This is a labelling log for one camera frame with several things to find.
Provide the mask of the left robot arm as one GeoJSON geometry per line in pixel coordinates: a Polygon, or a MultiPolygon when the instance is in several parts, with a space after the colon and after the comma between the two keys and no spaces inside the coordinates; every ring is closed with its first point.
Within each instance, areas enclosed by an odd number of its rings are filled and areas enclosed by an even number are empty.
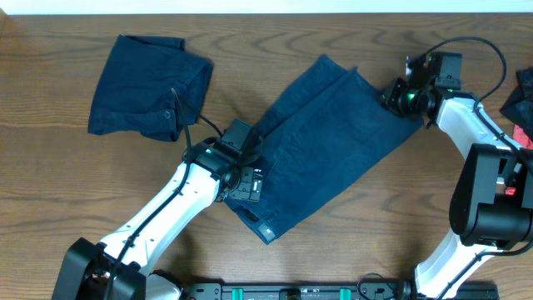
{"type": "Polygon", "coordinates": [[[256,202],[262,145],[257,130],[234,120],[220,137],[187,145],[166,186],[133,218],[98,243],[79,238],[66,252],[55,299],[179,299],[183,289],[153,268],[185,226],[217,199],[256,202]]]}

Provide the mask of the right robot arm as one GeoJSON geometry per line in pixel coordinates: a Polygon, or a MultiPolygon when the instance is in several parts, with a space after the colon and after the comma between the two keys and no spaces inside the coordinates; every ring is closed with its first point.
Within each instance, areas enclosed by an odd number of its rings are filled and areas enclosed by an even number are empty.
{"type": "Polygon", "coordinates": [[[465,159],[451,197],[451,228],[400,287],[401,299],[453,299],[489,259],[532,247],[532,152],[490,119],[475,94],[462,91],[461,62],[453,52],[407,59],[405,77],[377,99],[398,117],[426,117],[465,159]]]}

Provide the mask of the blue denim shorts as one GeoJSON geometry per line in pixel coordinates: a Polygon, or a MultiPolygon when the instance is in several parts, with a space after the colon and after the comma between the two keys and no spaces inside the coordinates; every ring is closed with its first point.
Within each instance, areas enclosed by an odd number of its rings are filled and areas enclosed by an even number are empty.
{"type": "Polygon", "coordinates": [[[355,68],[321,55],[262,115],[257,202],[227,206],[270,244],[345,191],[400,147],[421,121],[397,117],[355,68]]]}

